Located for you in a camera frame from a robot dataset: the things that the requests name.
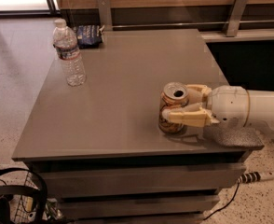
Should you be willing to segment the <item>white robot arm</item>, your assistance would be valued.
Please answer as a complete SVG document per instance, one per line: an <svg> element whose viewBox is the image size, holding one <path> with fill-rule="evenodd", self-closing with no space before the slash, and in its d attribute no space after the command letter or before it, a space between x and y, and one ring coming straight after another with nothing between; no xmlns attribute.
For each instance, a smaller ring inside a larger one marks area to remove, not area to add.
<svg viewBox="0 0 274 224"><path fill-rule="evenodd" d="M254 127L274 134L274 91L251 91L240 86L169 83L162 94L167 106L160 111L170 124L191 127Z"/></svg>

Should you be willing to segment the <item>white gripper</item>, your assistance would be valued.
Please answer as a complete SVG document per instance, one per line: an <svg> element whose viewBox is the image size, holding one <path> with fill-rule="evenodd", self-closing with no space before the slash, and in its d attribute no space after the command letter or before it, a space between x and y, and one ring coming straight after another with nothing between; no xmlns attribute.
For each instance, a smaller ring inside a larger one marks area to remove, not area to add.
<svg viewBox="0 0 274 224"><path fill-rule="evenodd" d="M189 103L207 102L207 109L164 109L162 118L170 123L203 128L218 124L221 128L241 128L249 114L248 92L239 86L220 86L214 90L202 84L188 84Z"/></svg>

